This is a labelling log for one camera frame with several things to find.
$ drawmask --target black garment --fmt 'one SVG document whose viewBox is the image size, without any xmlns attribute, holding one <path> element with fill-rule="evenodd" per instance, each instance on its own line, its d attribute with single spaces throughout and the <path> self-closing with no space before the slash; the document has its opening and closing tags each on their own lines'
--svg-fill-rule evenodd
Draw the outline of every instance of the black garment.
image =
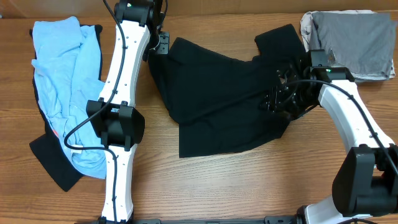
<svg viewBox="0 0 398 224">
<path fill-rule="evenodd" d="M 98 40 L 99 50 L 101 50 L 100 33 L 102 32 L 102 26 L 95 25 L 95 32 Z M 29 34 L 32 37 L 32 29 L 29 31 Z M 98 79 L 101 78 L 101 69 L 102 53 Z M 40 114 L 42 115 L 42 118 L 44 120 L 45 134 L 32 141 L 29 146 L 33 154 L 44 167 L 44 169 L 50 174 L 51 178 L 53 178 L 53 180 L 58 184 L 58 186 L 61 187 L 62 190 L 67 192 L 75 185 L 75 183 L 80 180 L 81 177 L 83 177 L 83 174 L 81 174 L 74 168 L 66 155 L 63 153 L 58 137 L 56 137 L 56 135 L 52 131 L 52 128 L 47 121 L 47 118 L 45 117 L 43 111 L 40 109 L 38 103 L 39 97 L 37 94 L 37 88 L 34 78 L 33 88 L 37 107 L 39 108 Z"/>
<path fill-rule="evenodd" d="M 292 25 L 255 39 L 261 53 L 232 59 L 177 38 L 149 68 L 170 116 L 180 124 L 180 157 L 242 152 L 280 138 L 289 121 L 261 110 L 266 91 L 305 49 Z"/>
</svg>

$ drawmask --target clothing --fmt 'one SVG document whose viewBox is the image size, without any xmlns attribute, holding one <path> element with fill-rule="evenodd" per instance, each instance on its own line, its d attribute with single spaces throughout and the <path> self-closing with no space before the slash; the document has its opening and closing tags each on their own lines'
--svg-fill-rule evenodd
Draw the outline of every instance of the clothing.
<svg viewBox="0 0 398 224">
<path fill-rule="evenodd" d="M 98 80 L 101 51 L 95 27 L 80 27 L 77 18 L 71 17 L 58 22 L 36 22 L 32 36 L 37 56 L 32 65 L 40 109 L 72 165 L 82 174 L 104 179 L 103 151 L 71 152 L 63 144 L 67 133 L 87 118 L 87 101 L 97 100 L 104 85 Z M 85 147 L 101 146 L 100 142 L 90 123 L 69 138 L 70 144 Z"/>
<path fill-rule="evenodd" d="M 260 109 L 280 85 L 277 70 L 305 53 L 292 25 L 259 35 L 261 55 L 243 62 L 177 38 L 149 68 L 170 116 L 180 125 L 180 157 L 242 152 L 283 135 L 289 120 Z"/>
<path fill-rule="evenodd" d="M 347 67 L 356 81 L 395 77 L 396 23 L 370 10 L 308 12 L 301 20 L 306 50 L 325 49 L 329 66 Z"/>
</svg>

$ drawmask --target gray cloth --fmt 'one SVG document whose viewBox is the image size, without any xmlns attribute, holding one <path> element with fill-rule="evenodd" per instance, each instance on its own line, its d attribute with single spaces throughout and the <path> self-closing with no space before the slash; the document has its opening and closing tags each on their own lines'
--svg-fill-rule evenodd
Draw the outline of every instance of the gray cloth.
<svg viewBox="0 0 398 224">
<path fill-rule="evenodd" d="M 389 78 L 396 41 L 396 22 L 389 14 L 316 12 L 312 16 L 310 48 L 325 49 L 331 66 L 347 67 L 356 78 Z"/>
</svg>

